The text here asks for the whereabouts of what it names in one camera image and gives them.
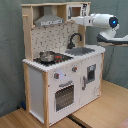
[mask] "kitchen hood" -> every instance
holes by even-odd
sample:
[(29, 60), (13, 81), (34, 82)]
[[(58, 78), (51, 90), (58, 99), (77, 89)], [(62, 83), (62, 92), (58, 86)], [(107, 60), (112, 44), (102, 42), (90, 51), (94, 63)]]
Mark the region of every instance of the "kitchen hood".
[(44, 6), (44, 16), (37, 19), (35, 22), (36, 27), (64, 23), (64, 19), (53, 15), (53, 6)]

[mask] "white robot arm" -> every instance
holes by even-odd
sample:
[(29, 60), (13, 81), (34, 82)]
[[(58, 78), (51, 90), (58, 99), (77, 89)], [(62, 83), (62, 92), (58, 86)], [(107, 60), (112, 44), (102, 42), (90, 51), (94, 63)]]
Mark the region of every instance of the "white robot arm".
[(102, 28), (97, 36), (97, 42), (102, 46), (128, 46), (128, 35), (123, 38), (114, 38), (116, 30), (119, 29), (119, 23), (118, 19), (113, 15), (91, 14), (90, 16), (76, 17), (75, 23)]

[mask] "toy sink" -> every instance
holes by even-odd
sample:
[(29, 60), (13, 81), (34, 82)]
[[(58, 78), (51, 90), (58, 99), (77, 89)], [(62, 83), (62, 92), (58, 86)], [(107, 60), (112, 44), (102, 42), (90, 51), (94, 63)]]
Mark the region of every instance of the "toy sink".
[(65, 51), (65, 53), (68, 53), (74, 56), (81, 56), (81, 55), (88, 54), (90, 52), (95, 52), (95, 50), (90, 48), (85, 48), (85, 47), (78, 47), (78, 48), (68, 49)]

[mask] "table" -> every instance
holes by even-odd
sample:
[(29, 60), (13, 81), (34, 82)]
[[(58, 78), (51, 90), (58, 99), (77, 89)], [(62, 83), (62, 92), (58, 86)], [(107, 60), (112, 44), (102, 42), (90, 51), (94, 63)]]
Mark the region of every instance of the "table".
[[(44, 128), (37, 119), (23, 109), (14, 111), (0, 118), (0, 128)], [(81, 128), (69, 118), (57, 122), (50, 128)]]
[(128, 118), (128, 89), (102, 80), (100, 98), (71, 117), (87, 128), (115, 128)]

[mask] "toy stove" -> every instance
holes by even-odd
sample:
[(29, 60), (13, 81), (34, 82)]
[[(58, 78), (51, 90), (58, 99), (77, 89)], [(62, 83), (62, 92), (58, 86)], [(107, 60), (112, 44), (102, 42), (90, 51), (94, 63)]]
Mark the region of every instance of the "toy stove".
[(51, 62), (41, 61), (41, 58), (36, 58), (33, 61), (48, 67), (48, 66), (52, 66), (54, 64), (62, 63), (64, 61), (73, 59), (73, 57), (63, 55), (63, 54), (59, 54), (59, 56), (61, 56), (61, 59), (55, 59), (54, 61), (51, 61)]

